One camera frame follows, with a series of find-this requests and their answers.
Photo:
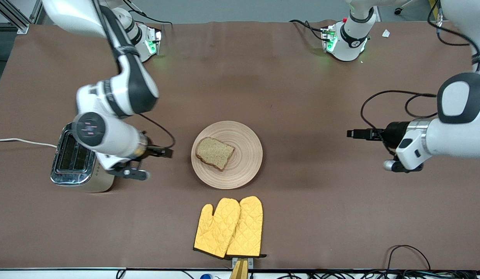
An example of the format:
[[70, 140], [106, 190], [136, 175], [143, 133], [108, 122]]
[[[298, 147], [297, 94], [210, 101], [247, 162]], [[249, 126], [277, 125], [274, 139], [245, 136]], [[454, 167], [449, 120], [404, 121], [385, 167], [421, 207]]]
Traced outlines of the aluminium frame profile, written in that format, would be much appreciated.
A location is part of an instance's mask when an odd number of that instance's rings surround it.
[[0, 31], [27, 34], [31, 24], [45, 19], [42, 0], [0, 0]]

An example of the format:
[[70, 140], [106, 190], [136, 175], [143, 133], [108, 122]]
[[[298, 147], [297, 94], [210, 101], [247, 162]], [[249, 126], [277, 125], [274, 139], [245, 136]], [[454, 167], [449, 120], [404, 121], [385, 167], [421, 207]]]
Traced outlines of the brown table cloth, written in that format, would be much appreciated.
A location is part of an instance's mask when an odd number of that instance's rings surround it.
[[[390, 37], [382, 37], [387, 29]], [[362, 103], [383, 90], [436, 93], [471, 69], [423, 22], [380, 22], [359, 60], [339, 62], [291, 23], [175, 24], [146, 62], [160, 92], [148, 116], [176, 137], [172, 159], [150, 158], [150, 179], [117, 178], [90, 194], [50, 180], [55, 149], [0, 143], [0, 268], [223, 268], [193, 251], [201, 208], [223, 197], [263, 203], [256, 268], [381, 269], [394, 245], [434, 269], [480, 270], [480, 160], [429, 159], [421, 172], [385, 171]], [[250, 127], [263, 147], [243, 188], [207, 186], [191, 164], [197, 135], [218, 121]]]

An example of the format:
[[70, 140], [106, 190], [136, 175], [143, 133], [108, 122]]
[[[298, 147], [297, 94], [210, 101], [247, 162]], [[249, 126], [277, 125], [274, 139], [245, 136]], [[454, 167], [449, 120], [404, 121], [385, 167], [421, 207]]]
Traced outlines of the round wooden plate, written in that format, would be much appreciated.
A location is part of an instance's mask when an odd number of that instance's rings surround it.
[[[215, 138], [235, 148], [223, 171], [208, 165], [196, 156], [199, 142]], [[258, 173], [263, 148], [257, 134], [248, 126], [235, 121], [215, 122], [203, 129], [191, 150], [191, 163], [196, 175], [206, 185], [217, 189], [236, 189], [247, 185]]]

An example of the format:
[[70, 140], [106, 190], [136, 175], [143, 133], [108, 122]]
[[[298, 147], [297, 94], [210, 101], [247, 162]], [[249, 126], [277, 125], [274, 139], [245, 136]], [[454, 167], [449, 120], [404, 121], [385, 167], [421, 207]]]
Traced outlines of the yellow quilted oven mitt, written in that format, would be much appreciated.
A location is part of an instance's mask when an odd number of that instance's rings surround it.
[[215, 258], [224, 258], [240, 217], [240, 204], [234, 198], [222, 198], [217, 206], [206, 204], [200, 212], [193, 250]]
[[256, 196], [243, 198], [240, 216], [233, 233], [233, 239], [226, 251], [227, 257], [265, 258], [261, 253], [263, 229], [263, 205]]

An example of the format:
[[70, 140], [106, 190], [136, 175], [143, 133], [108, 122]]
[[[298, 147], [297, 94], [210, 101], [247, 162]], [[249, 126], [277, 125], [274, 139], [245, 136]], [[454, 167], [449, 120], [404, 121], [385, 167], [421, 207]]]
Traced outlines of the metal base plate green light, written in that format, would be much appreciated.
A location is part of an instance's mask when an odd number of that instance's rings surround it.
[[162, 40], [162, 30], [153, 27], [146, 27], [145, 41], [151, 55], [157, 55]]
[[333, 53], [335, 45], [338, 41], [337, 25], [333, 24], [320, 29], [322, 46], [324, 52]]

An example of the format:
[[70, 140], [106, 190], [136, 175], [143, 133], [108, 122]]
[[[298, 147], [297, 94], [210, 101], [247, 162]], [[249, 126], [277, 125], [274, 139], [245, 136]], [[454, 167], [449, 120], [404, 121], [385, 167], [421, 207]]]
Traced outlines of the cream and chrome toaster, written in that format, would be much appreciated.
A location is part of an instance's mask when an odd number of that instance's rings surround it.
[[55, 185], [86, 193], [110, 190], [115, 177], [102, 168], [93, 151], [77, 142], [74, 134], [72, 123], [62, 130], [50, 173], [51, 181]]

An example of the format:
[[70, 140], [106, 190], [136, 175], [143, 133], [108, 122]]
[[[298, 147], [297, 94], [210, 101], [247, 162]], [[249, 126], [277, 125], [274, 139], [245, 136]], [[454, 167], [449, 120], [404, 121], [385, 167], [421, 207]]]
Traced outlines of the brown toast slice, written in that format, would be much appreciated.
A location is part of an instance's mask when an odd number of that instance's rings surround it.
[[216, 138], [205, 137], [199, 141], [195, 154], [205, 164], [213, 166], [219, 171], [224, 171], [234, 151], [235, 147], [232, 145]]

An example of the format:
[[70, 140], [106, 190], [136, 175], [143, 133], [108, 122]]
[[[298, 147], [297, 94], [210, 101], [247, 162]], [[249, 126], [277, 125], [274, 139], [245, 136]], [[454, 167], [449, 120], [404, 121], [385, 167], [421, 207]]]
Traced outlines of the wooden post with metal bracket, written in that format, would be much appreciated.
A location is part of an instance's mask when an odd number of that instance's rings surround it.
[[251, 272], [254, 258], [233, 257], [231, 261], [232, 271], [229, 279], [254, 279], [254, 274]]

